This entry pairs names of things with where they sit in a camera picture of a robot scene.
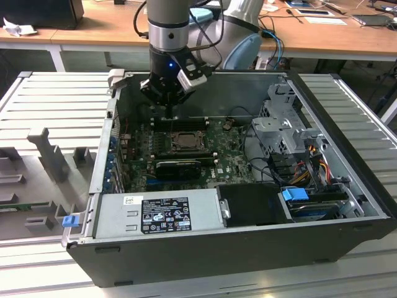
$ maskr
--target metal bracket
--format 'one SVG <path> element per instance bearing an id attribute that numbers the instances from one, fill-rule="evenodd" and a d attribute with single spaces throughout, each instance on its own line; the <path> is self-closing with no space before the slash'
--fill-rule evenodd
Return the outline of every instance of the metal bracket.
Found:
<path id="1" fill-rule="evenodd" d="M 114 90 L 126 85 L 126 82 L 124 82 L 124 72 L 125 70 L 123 69 L 114 69 L 109 72 L 107 83 L 110 89 Z"/>
<path id="2" fill-rule="evenodd" d="M 66 161 L 58 146 L 52 146 L 48 141 L 48 129 L 34 128 L 31 129 L 27 140 L 36 145 L 37 150 L 41 154 L 40 161 L 44 167 L 51 173 L 54 180 L 63 182 L 68 176 L 64 169 Z"/>

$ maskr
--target motherboard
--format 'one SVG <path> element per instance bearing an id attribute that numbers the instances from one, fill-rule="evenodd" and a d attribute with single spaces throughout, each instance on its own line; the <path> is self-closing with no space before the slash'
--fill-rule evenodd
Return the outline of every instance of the motherboard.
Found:
<path id="1" fill-rule="evenodd" d="M 214 188 L 255 182 L 241 126 L 222 119 L 140 124 L 122 136 L 128 192 Z"/>

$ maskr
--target blue cable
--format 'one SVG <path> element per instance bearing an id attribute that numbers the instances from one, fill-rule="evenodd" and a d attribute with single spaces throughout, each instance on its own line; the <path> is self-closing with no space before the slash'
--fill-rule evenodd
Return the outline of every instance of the blue cable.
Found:
<path id="1" fill-rule="evenodd" d="M 272 32 L 270 32 L 270 31 L 267 31 L 267 30 L 263 30 L 264 32 L 266 32 L 266 33 L 268 33 L 271 37 L 273 37 L 274 38 L 274 40 L 277 42 L 277 45 L 279 46 L 279 57 L 278 57 L 278 59 L 277 59 L 277 63 L 274 65 L 274 69 L 276 68 L 276 66 L 278 65 L 278 63 L 280 62 L 280 60 L 281 60 L 281 43 L 280 43 L 280 40 L 279 40 L 279 38 L 278 37 L 276 37 Z"/>

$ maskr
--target blue latch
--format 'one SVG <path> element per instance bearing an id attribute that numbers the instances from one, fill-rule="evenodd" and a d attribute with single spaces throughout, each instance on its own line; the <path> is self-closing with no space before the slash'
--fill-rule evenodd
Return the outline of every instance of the blue latch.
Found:
<path id="1" fill-rule="evenodd" d="M 284 200 L 286 201 L 298 201 L 308 200 L 308 194 L 304 188 L 288 188 L 282 192 Z"/>
<path id="2" fill-rule="evenodd" d="M 62 227 L 64 228 L 76 228 L 79 226 L 79 215 L 68 215 L 63 217 Z"/>

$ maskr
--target green circuit board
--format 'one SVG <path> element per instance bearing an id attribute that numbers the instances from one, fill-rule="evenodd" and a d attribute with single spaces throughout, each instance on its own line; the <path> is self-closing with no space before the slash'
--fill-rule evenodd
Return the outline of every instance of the green circuit board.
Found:
<path id="1" fill-rule="evenodd" d="M 129 192 L 175 191 L 183 189 L 213 188 L 218 184 L 237 184 L 255 182 L 241 151 L 241 133 L 238 127 L 224 129 L 225 120 L 209 120 L 206 130 L 195 131 L 203 138 L 203 146 L 210 152 L 216 152 L 217 163 L 202 166 L 198 179 L 188 181 L 159 181 L 156 179 L 153 159 L 153 147 L 170 150 L 172 147 L 169 132 L 154 132 L 150 125 L 140 125 L 131 132 L 134 135 L 130 142 L 125 168 L 128 170 Z"/>

